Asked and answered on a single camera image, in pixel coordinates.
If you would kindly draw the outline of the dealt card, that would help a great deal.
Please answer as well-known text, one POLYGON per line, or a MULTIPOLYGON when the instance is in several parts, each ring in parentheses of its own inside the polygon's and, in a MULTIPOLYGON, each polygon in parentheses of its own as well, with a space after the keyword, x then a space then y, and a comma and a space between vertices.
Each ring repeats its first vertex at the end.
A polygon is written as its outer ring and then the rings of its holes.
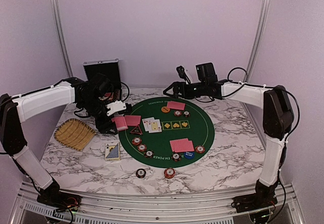
POLYGON ((138 126, 141 123, 141 116, 125 115, 124 118, 127 126, 138 126))
POLYGON ((173 152, 175 153, 181 153, 186 152, 186 145, 187 145, 188 139, 176 139, 176 140, 170 140, 170 146, 173 152))
POLYGON ((170 109, 175 110, 184 110, 185 109, 185 103, 177 102, 177 101, 168 101, 167 107, 170 109))

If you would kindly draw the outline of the red-backed card deck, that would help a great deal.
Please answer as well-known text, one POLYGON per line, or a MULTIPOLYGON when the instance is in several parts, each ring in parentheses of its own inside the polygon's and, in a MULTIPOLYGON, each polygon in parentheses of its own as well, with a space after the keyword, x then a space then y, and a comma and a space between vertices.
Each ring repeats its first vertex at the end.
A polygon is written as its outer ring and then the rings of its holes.
POLYGON ((114 117, 111 120, 113 122, 115 122, 115 125, 116 125, 116 128, 117 128, 118 131, 123 131, 123 130, 128 129, 125 117, 123 117, 123 116, 114 117))

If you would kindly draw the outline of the orange big blind button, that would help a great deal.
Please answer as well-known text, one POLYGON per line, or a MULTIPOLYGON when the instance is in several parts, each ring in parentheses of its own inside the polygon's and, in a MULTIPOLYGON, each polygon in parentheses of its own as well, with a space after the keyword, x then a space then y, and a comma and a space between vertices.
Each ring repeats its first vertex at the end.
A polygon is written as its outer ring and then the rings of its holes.
POLYGON ((169 113, 169 112, 170 112, 170 108, 164 106, 164 107, 161 108, 161 111, 162 111, 163 113, 169 113))

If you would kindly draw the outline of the triangular all-in button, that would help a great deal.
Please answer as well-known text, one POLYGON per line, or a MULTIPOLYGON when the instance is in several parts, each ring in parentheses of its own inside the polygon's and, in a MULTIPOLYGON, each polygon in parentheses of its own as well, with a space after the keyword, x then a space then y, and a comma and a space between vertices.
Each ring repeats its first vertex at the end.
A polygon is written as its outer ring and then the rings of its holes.
POLYGON ((134 135, 143 135, 143 132, 141 130, 140 125, 135 126, 131 131, 130 134, 134 134, 134 135))

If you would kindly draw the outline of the black poker chip stack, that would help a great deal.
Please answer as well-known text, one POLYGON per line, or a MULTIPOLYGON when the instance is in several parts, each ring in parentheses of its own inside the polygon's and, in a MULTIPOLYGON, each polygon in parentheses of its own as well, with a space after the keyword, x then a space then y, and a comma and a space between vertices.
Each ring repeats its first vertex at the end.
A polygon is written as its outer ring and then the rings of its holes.
POLYGON ((136 176, 138 178, 144 178, 146 176, 146 171, 143 168, 140 168, 136 171, 136 176))

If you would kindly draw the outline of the blue small blind button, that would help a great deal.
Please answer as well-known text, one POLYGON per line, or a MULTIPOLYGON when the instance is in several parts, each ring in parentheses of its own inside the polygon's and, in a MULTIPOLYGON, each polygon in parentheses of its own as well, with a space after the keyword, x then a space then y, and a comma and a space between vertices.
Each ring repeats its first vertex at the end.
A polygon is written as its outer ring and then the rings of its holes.
POLYGON ((194 158, 195 152, 185 152, 183 155, 184 155, 184 158, 191 160, 194 158))

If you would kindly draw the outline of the red poker chip stack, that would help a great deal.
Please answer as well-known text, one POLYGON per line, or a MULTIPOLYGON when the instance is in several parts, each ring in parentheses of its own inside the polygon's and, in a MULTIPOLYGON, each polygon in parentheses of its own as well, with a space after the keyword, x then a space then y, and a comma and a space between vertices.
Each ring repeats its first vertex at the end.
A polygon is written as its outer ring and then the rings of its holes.
POLYGON ((172 179, 175 176, 175 170, 173 168, 167 168, 164 170, 164 176, 167 179, 172 179))

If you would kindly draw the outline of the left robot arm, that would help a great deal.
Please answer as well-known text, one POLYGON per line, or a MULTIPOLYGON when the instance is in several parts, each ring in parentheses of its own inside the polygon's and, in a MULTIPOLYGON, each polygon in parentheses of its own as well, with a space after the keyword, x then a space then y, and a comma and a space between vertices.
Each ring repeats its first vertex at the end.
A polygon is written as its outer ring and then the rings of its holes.
POLYGON ((99 73, 90 81, 71 77, 33 92, 12 97, 7 94, 1 96, 3 149, 22 168, 24 174, 45 190, 44 198, 53 206, 60 206, 64 202, 64 195, 56 189, 53 177, 29 149, 21 124, 38 114, 75 103, 94 117, 100 133, 116 134, 116 125, 111 118, 116 112, 126 109, 126 105, 120 100, 104 102, 101 99, 110 86, 110 80, 99 73))

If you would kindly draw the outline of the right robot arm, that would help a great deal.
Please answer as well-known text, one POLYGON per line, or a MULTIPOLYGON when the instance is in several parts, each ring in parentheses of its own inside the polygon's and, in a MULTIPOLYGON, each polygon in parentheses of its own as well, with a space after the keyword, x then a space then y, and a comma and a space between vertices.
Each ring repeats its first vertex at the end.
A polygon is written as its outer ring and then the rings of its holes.
POLYGON ((184 67, 176 68, 180 82, 171 83, 163 94, 172 98, 196 99, 207 96, 211 100, 229 99, 256 106, 263 110, 263 130, 266 134, 266 152, 256 193, 251 204, 261 208, 270 200, 279 183, 279 173, 286 159, 287 141, 293 132, 294 112, 289 92, 284 86, 275 87, 235 82, 230 78, 219 80, 211 62, 196 66, 198 82, 193 83, 184 67))

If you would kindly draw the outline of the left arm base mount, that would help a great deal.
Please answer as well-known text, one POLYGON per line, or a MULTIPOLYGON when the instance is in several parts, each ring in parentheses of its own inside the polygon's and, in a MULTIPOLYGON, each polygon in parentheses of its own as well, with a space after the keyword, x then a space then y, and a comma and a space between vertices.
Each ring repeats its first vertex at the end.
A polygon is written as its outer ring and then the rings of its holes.
POLYGON ((65 193, 60 190, 40 190, 37 197, 39 203, 57 208, 58 212, 63 210, 78 210, 81 196, 65 193))

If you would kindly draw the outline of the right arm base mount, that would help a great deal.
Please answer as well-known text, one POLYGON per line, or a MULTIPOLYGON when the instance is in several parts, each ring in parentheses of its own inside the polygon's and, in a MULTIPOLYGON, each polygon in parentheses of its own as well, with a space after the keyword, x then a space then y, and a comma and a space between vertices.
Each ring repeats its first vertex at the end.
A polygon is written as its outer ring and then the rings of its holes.
POLYGON ((242 213, 274 206, 277 203, 278 201, 275 194, 270 194, 269 196, 263 198, 261 195, 253 193, 234 197, 232 199, 231 207, 235 208, 237 213, 242 213))

